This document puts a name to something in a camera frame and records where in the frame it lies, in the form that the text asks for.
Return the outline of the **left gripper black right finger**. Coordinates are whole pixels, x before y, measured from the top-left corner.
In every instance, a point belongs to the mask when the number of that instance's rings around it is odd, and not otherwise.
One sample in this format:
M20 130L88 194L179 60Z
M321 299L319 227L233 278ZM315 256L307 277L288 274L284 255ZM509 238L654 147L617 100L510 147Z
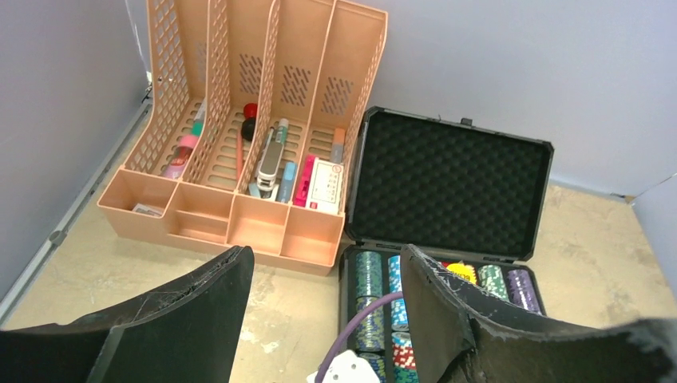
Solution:
M676 322L595 329L505 302L414 245L402 288L422 382L673 382Z

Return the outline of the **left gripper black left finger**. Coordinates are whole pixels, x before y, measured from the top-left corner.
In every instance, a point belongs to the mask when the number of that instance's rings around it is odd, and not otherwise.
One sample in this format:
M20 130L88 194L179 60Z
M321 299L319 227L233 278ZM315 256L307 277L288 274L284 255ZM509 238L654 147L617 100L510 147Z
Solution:
M4 382L226 382L255 256L235 246L201 267L66 324L1 333Z

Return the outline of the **yellow big blind button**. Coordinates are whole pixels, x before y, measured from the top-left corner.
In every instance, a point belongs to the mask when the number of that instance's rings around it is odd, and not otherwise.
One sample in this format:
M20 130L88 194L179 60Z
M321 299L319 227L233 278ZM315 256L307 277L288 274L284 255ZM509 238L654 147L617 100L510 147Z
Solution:
M477 285L477 272L473 266L464 263L450 263L445 268L465 281Z

